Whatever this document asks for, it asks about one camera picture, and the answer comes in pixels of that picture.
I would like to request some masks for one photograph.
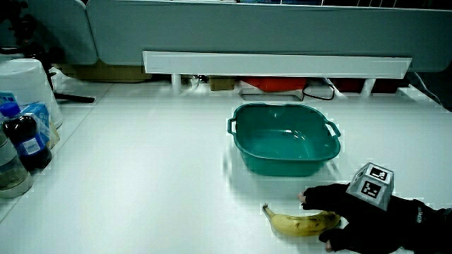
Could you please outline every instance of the gloved hand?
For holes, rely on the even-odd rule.
[[[344,229],[323,232],[319,240],[327,251],[348,249],[358,253],[392,253],[400,247],[415,253],[452,253],[451,209],[433,210],[419,200],[394,195],[387,211],[345,191],[348,184],[308,188],[299,194],[304,210],[326,210],[349,222]]]

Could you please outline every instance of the yellow banana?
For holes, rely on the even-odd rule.
[[[290,216],[275,214],[267,204],[262,208],[270,217],[271,225],[288,236],[317,236],[327,229],[334,228],[340,221],[340,216],[334,212],[322,211],[316,215]]]

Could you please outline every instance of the white tabletop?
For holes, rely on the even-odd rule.
[[[412,87],[298,102],[337,125],[341,151],[317,174],[288,178],[244,166],[227,133],[234,110],[250,103],[237,89],[173,95],[165,82],[62,84],[96,102],[61,103],[61,141],[10,204],[0,253],[325,253],[315,236],[274,232],[262,204],[313,214],[300,208],[298,192],[349,181],[367,162],[395,172],[395,195],[452,206],[452,114]]]

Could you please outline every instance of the blue bottle cap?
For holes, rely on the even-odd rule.
[[[7,102],[0,105],[0,113],[6,117],[15,116],[20,113],[20,108],[15,102]]]

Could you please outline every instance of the white shelf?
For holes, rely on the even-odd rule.
[[[320,78],[366,78],[363,96],[377,78],[402,79],[411,58],[371,56],[303,56],[277,54],[220,54],[143,52],[146,73],[172,74],[174,92],[180,92],[181,74],[251,75]]]

